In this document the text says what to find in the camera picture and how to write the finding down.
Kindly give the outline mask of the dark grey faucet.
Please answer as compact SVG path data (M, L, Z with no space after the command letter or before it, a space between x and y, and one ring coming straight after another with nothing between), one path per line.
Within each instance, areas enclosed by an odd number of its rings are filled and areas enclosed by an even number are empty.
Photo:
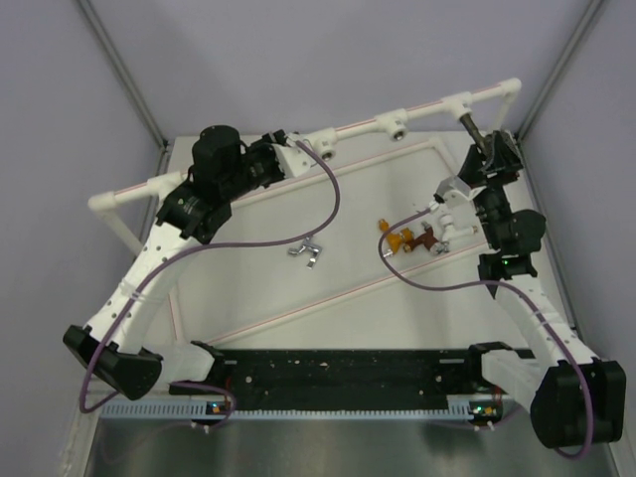
M485 157L490 157L493 154L494 134L482 134L474 122L473 116L470 112L466 112L461 115L458 121L472 138L479 151Z

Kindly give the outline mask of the white PVC pipe frame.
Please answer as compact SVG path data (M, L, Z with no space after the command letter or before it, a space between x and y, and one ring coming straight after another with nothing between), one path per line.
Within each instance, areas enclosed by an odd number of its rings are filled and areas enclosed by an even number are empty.
M189 262L159 311L168 307L172 314L183 314L186 329L197 334L235 332L268 318L277 319L281 311L335 290L346 277L345 222L350 217L346 206L369 203L386 210L392 193L373 194L372 187L412 179L422 169L414 161L416 156L421 156L423 166L434 173L456 167L431 141L401 144L407 124L436 113L459 118L470 112L473 104L492 98L501 98L510 106L521 87L519 79L506 79L352 125L299 134L309 142L306 152L317 165L305 175L254 190L233 202L232 217L211 244ZM330 167L339 143L380 133L397 146L374 157ZM185 172L159 175L127 189L95 195L89 199L89 208L127 241L137 256L159 210L155 182L178 173ZM299 246L309 235L323 247L313 269L306 267L307 254L287 255L289 248Z

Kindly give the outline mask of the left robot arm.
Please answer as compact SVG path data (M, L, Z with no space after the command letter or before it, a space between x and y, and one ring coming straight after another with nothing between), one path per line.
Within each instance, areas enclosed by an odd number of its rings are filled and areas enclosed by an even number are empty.
M247 144L231 126L210 126L194 142L187 172L156 180L159 210L146 242L106 302L84 325L72 325L64 334L88 378L130 400L179 381L208 395L223 387L226 372L214 363L210 347L148 348L146 335L189 262L232 217L233 202L310 168L297 139L276 130Z

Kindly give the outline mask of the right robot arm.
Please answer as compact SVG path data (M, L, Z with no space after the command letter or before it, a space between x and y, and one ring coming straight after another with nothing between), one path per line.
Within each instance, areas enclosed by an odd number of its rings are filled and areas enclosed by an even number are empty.
M514 210L505 187L523 168L519 149L504 131L472 135L459 178L473 193L476 216L492 253L479 257L479 278L517 325L536 359L522 360L499 345L464 368L466 386L484 394L497 386L530 416L543 446L576 446L622 437L626 375L573 332L547 297L532 256L542 248L546 218Z

